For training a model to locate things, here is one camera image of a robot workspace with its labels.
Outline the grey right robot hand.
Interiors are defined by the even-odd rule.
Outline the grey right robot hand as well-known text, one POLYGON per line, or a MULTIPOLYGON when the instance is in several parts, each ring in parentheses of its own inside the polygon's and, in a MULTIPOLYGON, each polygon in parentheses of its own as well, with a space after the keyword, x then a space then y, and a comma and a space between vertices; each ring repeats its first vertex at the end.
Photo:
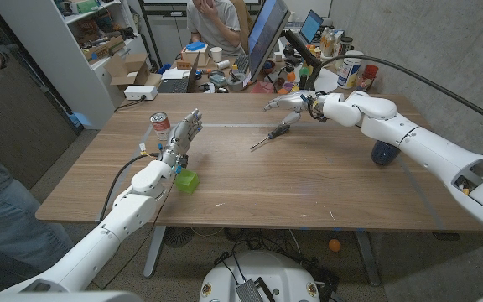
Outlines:
POLYGON ((292 109, 281 122, 280 125, 291 125, 301 118, 301 112, 307 111, 309 115, 319 122, 326 122, 327 117, 323 113, 323 105, 327 95, 323 92, 300 90, 290 92, 286 95, 278 96, 272 99, 262 109, 263 112, 273 108, 292 109))

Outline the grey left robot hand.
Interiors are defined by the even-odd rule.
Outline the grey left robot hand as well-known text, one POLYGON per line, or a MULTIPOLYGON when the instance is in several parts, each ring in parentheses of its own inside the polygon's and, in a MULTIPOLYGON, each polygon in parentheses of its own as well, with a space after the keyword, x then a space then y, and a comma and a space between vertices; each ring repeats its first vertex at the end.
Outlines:
POLYGON ((160 161, 174 166, 179 155, 185 155, 191 141, 202 129, 202 114, 196 108, 169 131, 168 141, 160 156, 160 161))

